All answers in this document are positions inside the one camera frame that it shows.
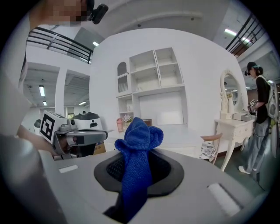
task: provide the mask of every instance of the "gray pants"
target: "gray pants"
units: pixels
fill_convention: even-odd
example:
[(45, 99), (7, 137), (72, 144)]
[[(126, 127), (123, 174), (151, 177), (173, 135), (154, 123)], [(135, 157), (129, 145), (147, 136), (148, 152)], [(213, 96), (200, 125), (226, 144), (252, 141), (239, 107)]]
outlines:
[(251, 173), (252, 169), (258, 169), (266, 149), (269, 137), (270, 118), (267, 118), (263, 123), (254, 124), (254, 133), (250, 137), (248, 144), (245, 146), (247, 158), (244, 169)]

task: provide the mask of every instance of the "black cap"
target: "black cap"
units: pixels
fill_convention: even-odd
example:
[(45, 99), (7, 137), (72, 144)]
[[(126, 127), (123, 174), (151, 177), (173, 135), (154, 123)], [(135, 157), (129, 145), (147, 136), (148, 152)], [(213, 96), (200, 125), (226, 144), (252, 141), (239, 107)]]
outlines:
[(255, 63), (255, 62), (253, 62), (253, 61), (251, 61), (251, 62), (249, 62), (248, 64), (247, 64), (247, 71), (249, 72), (250, 70), (251, 70), (251, 68), (253, 67), (253, 66), (256, 66), (257, 64)]

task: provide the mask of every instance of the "wooden chair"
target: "wooden chair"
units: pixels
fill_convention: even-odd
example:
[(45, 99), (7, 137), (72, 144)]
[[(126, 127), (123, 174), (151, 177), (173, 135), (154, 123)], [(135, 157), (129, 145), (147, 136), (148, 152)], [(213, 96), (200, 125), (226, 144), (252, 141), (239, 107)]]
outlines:
[[(223, 133), (218, 135), (211, 135), (211, 136), (201, 136), (201, 138), (204, 140), (201, 146), (201, 152), (200, 152), (200, 159), (208, 159), (210, 162), (213, 160), (212, 164), (215, 164), (216, 158), (218, 155), (218, 148), (220, 144), (220, 140)], [(214, 146), (214, 141), (217, 140), (217, 148)]]

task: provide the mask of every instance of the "flowers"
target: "flowers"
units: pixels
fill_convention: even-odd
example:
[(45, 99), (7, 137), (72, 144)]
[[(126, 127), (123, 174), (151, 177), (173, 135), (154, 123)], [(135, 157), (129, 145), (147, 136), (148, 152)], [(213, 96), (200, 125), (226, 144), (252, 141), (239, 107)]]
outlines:
[(122, 120), (126, 123), (127, 122), (132, 122), (132, 117), (128, 114), (125, 114), (124, 117), (122, 118)]
[(232, 92), (227, 93), (227, 98), (232, 98)]

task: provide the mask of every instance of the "black shirt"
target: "black shirt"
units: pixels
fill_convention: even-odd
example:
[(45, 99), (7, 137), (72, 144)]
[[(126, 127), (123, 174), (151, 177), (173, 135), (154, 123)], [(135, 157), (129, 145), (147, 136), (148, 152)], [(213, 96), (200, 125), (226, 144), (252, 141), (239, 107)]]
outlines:
[[(262, 103), (266, 104), (268, 102), (268, 97), (270, 94), (270, 86), (261, 77), (258, 77), (255, 82), (257, 84), (258, 102), (262, 102)], [(257, 111), (256, 122), (259, 124), (263, 123), (268, 118), (267, 109), (266, 109), (265, 104), (262, 105), (261, 107), (259, 107), (258, 111)]]

